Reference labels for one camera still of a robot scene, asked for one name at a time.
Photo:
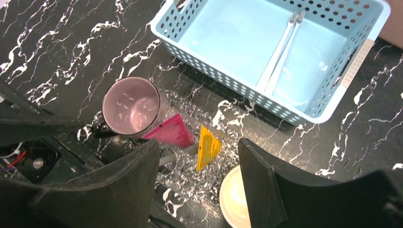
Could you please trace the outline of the yellow mug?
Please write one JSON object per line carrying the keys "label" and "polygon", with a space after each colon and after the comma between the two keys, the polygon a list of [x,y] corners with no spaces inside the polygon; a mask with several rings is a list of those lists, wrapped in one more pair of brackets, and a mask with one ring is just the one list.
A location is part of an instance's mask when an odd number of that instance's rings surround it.
{"label": "yellow mug", "polygon": [[240,166],[223,179],[219,192],[221,212],[233,228],[250,228],[250,218]]}

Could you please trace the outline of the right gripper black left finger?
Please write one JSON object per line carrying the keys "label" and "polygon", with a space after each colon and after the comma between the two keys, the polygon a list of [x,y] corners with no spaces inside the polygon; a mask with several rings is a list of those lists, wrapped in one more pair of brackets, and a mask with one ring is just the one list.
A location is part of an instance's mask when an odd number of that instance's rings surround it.
{"label": "right gripper black left finger", "polygon": [[3,228],[145,228],[159,166],[159,143],[66,183],[0,180]]}

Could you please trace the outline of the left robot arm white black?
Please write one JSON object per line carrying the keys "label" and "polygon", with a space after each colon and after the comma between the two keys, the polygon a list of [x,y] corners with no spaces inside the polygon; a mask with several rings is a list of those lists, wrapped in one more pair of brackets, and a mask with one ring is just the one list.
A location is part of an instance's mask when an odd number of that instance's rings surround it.
{"label": "left robot arm white black", "polygon": [[0,83],[0,144],[24,143],[17,178],[35,184],[64,183],[104,163],[75,136],[84,123],[39,108]]}

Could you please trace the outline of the pink toothpaste tube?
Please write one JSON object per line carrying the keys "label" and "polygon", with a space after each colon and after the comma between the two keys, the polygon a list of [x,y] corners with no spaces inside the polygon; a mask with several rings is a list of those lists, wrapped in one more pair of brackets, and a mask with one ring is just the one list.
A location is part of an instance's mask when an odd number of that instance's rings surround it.
{"label": "pink toothpaste tube", "polygon": [[143,139],[155,138],[159,142],[177,146],[181,149],[194,144],[194,136],[185,126],[182,116],[177,113],[152,131],[142,137]]}

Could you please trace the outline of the light blue plastic basket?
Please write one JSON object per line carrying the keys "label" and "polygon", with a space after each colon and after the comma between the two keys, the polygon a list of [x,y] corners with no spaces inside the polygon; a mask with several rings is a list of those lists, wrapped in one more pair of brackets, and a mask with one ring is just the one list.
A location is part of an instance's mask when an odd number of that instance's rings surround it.
{"label": "light blue plastic basket", "polygon": [[[269,95],[257,83],[290,17],[304,10]],[[182,9],[168,0],[150,27],[173,56],[286,122],[321,124],[390,13],[384,0],[189,0]]]}

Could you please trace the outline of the purple mug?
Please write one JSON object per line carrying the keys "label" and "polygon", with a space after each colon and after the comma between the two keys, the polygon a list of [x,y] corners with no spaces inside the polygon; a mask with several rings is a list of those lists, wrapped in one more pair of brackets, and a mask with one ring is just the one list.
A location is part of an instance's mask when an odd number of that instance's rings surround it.
{"label": "purple mug", "polygon": [[145,139],[162,124],[169,106],[148,79],[131,76],[116,81],[102,101],[103,122],[91,127],[95,138],[128,136]]}

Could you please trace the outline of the yellow toothpaste tube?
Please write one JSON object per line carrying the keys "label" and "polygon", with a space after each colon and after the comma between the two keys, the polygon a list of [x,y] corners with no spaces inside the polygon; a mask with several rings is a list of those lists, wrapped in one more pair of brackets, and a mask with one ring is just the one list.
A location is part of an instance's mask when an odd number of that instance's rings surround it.
{"label": "yellow toothpaste tube", "polygon": [[221,151],[222,143],[204,125],[201,126],[199,137],[198,158],[196,171],[200,171]]}

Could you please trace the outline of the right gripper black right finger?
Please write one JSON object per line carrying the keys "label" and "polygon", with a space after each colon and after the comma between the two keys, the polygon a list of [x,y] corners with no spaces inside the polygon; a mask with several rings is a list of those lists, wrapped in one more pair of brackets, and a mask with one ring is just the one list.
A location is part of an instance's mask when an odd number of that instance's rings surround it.
{"label": "right gripper black right finger", "polygon": [[240,168],[253,228],[400,228],[403,171],[377,170],[339,182],[300,169],[239,140]]}

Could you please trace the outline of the clear plastic tray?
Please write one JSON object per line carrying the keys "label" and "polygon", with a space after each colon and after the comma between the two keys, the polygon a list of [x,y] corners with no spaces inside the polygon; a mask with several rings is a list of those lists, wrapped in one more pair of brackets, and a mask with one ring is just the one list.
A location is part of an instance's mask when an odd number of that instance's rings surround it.
{"label": "clear plastic tray", "polygon": [[221,215],[219,207],[219,190],[225,175],[239,164],[237,152],[238,138],[231,137],[221,123],[214,123],[213,116],[197,105],[179,96],[177,92],[164,90],[170,109],[169,116],[180,113],[185,125],[194,135],[195,143],[200,141],[201,129],[206,127],[222,143],[216,158],[208,156],[207,165],[197,170],[198,150],[191,153],[177,147],[164,144],[163,155],[174,153],[175,162],[162,166],[157,175],[157,182],[172,189],[180,196],[191,200],[203,210],[216,217]]}

